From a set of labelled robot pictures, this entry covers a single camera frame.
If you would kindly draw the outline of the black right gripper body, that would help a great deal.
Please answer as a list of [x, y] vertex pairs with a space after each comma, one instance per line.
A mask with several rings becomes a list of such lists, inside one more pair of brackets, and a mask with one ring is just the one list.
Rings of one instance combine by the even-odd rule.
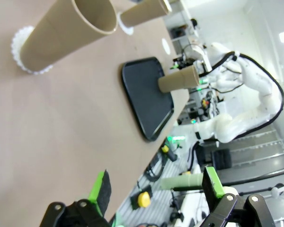
[[184, 58], [184, 57], [177, 58], [178, 68], [186, 68], [188, 66], [193, 65], [194, 62], [195, 59], [193, 58]]

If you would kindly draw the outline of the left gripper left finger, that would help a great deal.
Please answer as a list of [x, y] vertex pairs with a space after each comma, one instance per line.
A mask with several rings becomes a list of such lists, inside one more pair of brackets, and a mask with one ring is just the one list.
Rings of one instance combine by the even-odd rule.
[[111, 183], [107, 170], [101, 171], [86, 199], [67, 206], [62, 202], [49, 204], [41, 227], [110, 227], [105, 212], [111, 196]]

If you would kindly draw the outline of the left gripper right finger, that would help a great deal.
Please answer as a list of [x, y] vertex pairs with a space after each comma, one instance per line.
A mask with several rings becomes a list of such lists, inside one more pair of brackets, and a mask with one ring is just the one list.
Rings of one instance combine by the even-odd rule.
[[225, 192], [213, 167], [203, 173], [202, 188], [209, 206], [209, 215], [203, 227], [274, 227], [275, 222], [263, 196], [252, 194], [246, 199], [232, 192]]

